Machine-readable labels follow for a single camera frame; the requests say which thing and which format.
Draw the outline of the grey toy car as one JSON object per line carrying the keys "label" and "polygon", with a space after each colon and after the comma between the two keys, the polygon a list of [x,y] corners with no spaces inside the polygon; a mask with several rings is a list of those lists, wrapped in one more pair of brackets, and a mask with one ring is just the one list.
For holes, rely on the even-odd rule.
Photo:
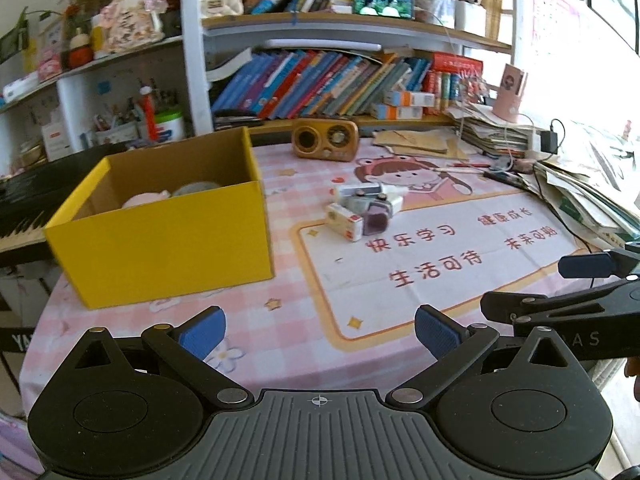
{"label": "grey toy car", "polygon": [[385,232],[393,217],[393,208],[385,193],[356,194],[344,200],[344,206],[363,220],[364,235]]}

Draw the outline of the white staples box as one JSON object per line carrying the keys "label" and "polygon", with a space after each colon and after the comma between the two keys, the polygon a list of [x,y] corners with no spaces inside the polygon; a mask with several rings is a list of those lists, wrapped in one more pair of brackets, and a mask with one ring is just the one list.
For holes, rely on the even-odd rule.
{"label": "white staples box", "polygon": [[358,242],[363,237],[363,218],[339,203],[326,206],[324,224],[350,242]]}

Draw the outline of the stack of papers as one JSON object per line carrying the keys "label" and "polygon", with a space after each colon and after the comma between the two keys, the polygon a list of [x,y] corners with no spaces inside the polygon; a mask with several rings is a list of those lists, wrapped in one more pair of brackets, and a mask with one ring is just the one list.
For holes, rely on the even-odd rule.
{"label": "stack of papers", "polygon": [[495,172],[516,177],[517,185],[572,219],[589,243],[611,248],[639,239],[639,208],[623,193],[623,177],[592,141],[565,146],[559,120],[547,129],[526,115],[521,124],[506,122],[486,105],[459,103],[444,114],[457,136],[494,160]]}

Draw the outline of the yellow cardboard box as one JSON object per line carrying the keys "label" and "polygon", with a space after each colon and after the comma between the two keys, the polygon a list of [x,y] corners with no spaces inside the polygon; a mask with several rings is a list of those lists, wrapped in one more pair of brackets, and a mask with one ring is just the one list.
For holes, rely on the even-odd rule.
{"label": "yellow cardboard box", "polygon": [[[200,181],[220,188],[172,197]],[[162,191],[171,198],[122,209],[132,196]],[[104,157],[44,234],[89,309],[274,275],[262,177],[245,128]]]}

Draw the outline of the pink cartoon table mat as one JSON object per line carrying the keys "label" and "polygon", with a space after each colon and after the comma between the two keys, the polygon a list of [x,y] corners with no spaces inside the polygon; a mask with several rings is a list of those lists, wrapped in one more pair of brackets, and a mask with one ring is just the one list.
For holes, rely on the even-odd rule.
{"label": "pink cartoon table mat", "polygon": [[[393,155],[370,142],[350,164],[299,159],[286,145],[255,155],[273,277],[98,310],[61,278],[22,367],[24,408],[87,328],[136,336],[212,304],[224,310],[228,327],[207,362],[247,388],[388,389],[430,362],[413,338],[421,304],[469,323],[480,319],[488,290],[582,289],[561,278],[556,264],[599,247],[573,219],[552,214],[551,188],[535,196],[490,180],[478,170],[478,155],[467,162]],[[335,185],[361,181],[403,185],[409,194],[384,233],[351,242],[326,226],[324,211]]]}

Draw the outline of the white charger plug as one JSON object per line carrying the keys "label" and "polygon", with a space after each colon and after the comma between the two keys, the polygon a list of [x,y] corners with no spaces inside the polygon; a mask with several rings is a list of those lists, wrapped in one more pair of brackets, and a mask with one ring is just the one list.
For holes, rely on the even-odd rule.
{"label": "white charger plug", "polygon": [[396,216],[396,214],[399,214],[402,211],[404,198],[398,194],[387,195],[386,203],[388,205],[388,211],[390,212],[390,218],[393,218],[393,216]]}

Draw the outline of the pink plush toy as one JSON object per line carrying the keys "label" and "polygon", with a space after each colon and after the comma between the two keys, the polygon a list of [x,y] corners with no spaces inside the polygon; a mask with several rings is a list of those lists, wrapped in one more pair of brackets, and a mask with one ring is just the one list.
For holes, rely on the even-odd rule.
{"label": "pink plush toy", "polygon": [[129,200],[126,200],[126,202],[122,204],[122,209],[152,204],[152,203],[160,202],[161,200],[167,200],[168,198],[171,198],[171,194],[168,191],[162,191],[159,193],[157,192],[140,193],[135,196],[132,196]]}

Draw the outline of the yellow tape roll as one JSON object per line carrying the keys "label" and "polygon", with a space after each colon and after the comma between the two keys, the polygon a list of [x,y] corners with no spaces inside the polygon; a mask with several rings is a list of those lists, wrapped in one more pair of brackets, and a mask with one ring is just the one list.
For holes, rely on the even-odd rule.
{"label": "yellow tape roll", "polygon": [[189,194],[213,191],[216,188],[220,188],[220,185],[215,182],[210,181],[200,181],[193,182],[190,184],[183,185],[181,188],[178,188],[176,192],[172,193],[172,197],[185,196]]}

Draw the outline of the white glue bottle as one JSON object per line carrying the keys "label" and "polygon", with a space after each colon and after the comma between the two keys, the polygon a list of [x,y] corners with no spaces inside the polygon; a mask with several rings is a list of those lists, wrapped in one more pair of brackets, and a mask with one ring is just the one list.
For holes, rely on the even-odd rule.
{"label": "white glue bottle", "polygon": [[405,196],[406,194],[409,193],[409,188],[408,186],[405,186],[405,185],[364,182],[359,184],[335,185],[332,190],[332,196],[336,200],[342,200],[343,198],[356,196],[356,195],[375,196],[380,193],[383,193],[386,195]]}

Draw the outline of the brown envelopes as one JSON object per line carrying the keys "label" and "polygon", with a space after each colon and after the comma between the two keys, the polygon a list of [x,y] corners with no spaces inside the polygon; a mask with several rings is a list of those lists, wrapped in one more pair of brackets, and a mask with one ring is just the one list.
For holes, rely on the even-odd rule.
{"label": "brown envelopes", "polygon": [[373,135],[373,144],[394,155],[433,156],[444,159],[468,160],[458,137],[449,128],[428,131],[385,130]]}

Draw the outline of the black electronic keyboard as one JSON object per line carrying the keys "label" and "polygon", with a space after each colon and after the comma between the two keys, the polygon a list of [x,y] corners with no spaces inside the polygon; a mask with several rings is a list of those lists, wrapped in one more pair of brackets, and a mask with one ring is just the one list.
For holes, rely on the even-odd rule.
{"label": "black electronic keyboard", "polygon": [[51,259],[44,226],[102,158],[124,151],[124,142],[95,146],[2,182],[2,268]]}

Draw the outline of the green lid white jar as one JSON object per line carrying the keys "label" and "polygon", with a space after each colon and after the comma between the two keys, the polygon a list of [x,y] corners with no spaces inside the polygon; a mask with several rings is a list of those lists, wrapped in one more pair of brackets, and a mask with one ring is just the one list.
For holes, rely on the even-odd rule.
{"label": "green lid white jar", "polygon": [[154,116],[157,142],[179,142],[186,138],[186,126],[180,108],[165,110]]}

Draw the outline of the white pen holder cup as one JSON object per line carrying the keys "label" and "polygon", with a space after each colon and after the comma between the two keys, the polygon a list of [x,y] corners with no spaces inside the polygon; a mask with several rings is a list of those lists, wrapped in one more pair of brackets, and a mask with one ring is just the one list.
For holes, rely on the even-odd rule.
{"label": "white pen holder cup", "polygon": [[127,122],[110,130],[98,131],[94,137],[96,143],[100,145],[117,144],[137,140],[139,133],[135,122]]}

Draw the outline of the orange white medicine box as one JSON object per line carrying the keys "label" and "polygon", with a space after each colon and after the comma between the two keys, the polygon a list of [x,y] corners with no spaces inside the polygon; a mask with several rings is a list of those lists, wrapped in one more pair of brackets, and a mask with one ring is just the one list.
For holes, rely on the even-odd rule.
{"label": "orange white medicine box", "polygon": [[430,92],[389,91],[385,93],[384,103],[396,107],[434,107],[435,96]]}

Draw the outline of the brown retro radio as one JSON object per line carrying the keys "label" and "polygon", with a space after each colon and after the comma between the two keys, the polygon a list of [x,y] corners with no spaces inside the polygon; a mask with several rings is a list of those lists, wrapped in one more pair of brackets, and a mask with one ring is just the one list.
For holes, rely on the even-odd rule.
{"label": "brown retro radio", "polygon": [[292,122],[292,148],[299,158],[351,162],[359,141],[358,126],[350,120],[303,118]]}

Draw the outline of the red tassel pendant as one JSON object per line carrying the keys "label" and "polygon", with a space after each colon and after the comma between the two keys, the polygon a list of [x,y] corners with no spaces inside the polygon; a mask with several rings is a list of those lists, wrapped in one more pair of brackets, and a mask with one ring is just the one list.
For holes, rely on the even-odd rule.
{"label": "red tassel pendant", "polygon": [[146,130],[148,130],[148,137],[151,142],[156,142],[158,138],[157,125],[155,122],[154,105],[153,105],[153,90],[151,87],[145,84],[140,88],[141,94],[141,106],[144,113],[146,122]]}

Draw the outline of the white cubby shelf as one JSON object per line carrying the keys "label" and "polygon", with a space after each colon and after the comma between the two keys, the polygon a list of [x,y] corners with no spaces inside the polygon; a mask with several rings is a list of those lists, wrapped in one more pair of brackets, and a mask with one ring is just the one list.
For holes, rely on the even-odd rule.
{"label": "white cubby shelf", "polygon": [[182,38],[175,36],[144,48],[107,55],[40,84],[1,107],[1,172],[10,174],[21,146],[40,138],[49,122],[60,122],[70,150],[82,151],[81,136],[94,128],[96,115],[123,112],[130,98],[140,96],[140,84],[154,82],[175,90],[188,108]]}

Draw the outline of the red round doll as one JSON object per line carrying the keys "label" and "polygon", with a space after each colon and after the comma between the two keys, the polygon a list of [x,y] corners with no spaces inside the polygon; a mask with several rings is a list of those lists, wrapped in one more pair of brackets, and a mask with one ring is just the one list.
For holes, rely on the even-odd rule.
{"label": "red round doll", "polygon": [[91,38],[80,27],[76,29],[75,36],[70,40],[68,51],[68,66],[72,70],[84,66],[93,61]]}

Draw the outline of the wooden bookshelf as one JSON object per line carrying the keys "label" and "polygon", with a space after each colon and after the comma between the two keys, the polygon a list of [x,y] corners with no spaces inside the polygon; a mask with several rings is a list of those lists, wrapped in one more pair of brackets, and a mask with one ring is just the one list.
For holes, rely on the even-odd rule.
{"label": "wooden bookshelf", "polygon": [[399,18],[318,12],[243,14],[203,20],[200,0],[181,0],[181,19],[190,111],[198,136],[214,131],[206,60],[220,61],[225,55],[246,48],[325,47],[370,53],[391,50],[406,53],[413,48],[459,54],[478,49],[513,54],[510,44],[442,25]]}

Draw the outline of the smartphone on shelf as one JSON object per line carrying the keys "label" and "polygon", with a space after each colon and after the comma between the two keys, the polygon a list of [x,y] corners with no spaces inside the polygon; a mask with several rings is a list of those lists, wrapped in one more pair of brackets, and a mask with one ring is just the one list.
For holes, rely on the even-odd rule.
{"label": "smartphone on shelf", "polygon": [[352,0],[352,13],[380,18],[414,19],[413,0]]}

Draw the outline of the lucky cat ornament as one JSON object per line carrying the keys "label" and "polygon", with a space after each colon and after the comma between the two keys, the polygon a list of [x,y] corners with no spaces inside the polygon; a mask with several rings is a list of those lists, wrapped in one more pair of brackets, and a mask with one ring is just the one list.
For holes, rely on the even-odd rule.
{"label": "lucky cat ornament", "polygon": [[160,16],[167,9],[165,0],[112,0],[100,13],[107,52],[126,52],[162,41]]}

